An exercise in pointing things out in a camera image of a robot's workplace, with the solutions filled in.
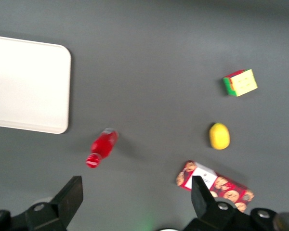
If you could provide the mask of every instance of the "white plastic tray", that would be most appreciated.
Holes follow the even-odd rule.
[[[70,66],[61,45],[0,37],[0,126],[66,131]]]

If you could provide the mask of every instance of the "gray table surface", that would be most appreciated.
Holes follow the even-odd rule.
[[[70,231],[181,230],[195,212],[175,177],[194,159],[254,191],[247,214],[289,211],[289,1],[0,1],[0,36],[72,54],[68,130],[0,127],[0,209],[81,175]],[[222,77],[249,68],[258,89],[227,96]],[[213,122],[230,130],[225,150],[209,146]],[[106,127],[120,139],[89,169]]]

